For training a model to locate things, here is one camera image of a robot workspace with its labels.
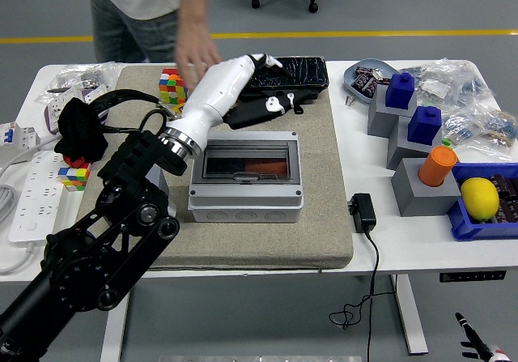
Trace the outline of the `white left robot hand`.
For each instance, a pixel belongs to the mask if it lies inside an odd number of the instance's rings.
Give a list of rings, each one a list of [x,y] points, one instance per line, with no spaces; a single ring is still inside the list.
[[[281,75],[288,73],[277,58],[265,53],[247,54],[211,66],[188,98],[181,118],[167,122],[159,137],[164,142],[178,140],[195,150],[204,150],[210,129],[223,122],[248,81],[262,68],[272,68]]]

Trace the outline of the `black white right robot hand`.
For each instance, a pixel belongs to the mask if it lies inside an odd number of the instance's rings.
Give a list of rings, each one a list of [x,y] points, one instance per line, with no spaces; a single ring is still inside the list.
[[[463,357],[485,362],[511,360],[498,346],[484,343],[463,315],[455,313],[455,317],[467,338],[467,341],[461,342],[462,347],[467,347],[469,349],[468,351],[463,351],[461,353]]]

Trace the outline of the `person's left hand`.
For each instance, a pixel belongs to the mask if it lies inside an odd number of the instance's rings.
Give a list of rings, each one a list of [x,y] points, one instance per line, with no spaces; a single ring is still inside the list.
[[[210,67],[222,61],[210,34],[179,37],[175,55],[180,76],[190,91]]]

